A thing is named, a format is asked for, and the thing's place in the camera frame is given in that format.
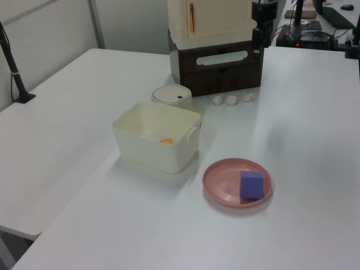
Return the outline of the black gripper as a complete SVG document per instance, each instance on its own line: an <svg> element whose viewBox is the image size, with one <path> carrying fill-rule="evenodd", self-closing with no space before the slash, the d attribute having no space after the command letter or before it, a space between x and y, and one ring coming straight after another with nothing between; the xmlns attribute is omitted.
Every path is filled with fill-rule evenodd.
<svg viewBox="0 0 360 270"><path fill-rule="evenodd" d="M251 2L251 18L256 22L252 33L254 59L260 59L260 29L263 28L263 47L271 45L273 20L277 17L277 0L257 0Z"/></svg>

